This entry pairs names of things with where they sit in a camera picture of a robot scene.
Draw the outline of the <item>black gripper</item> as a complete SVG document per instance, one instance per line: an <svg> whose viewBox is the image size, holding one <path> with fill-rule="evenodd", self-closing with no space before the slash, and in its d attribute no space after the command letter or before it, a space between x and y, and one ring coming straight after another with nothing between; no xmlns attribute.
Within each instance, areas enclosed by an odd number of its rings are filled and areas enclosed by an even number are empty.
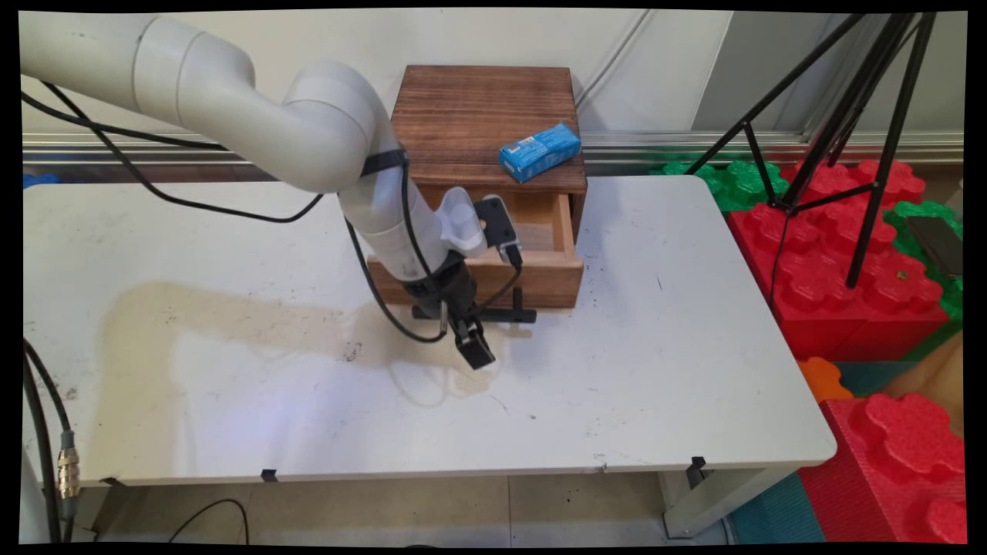
<svg viewBox="0 0 987 555"><path fill-rule="evenodd" d="M432 281L422 278L403 281L401 285L415 301L412 308L415 319L438 320L440 305L446 304L456 348L470 368L479 370L496 361L477 314L477 283L462 257L448 257L434 271Z"/></svg>

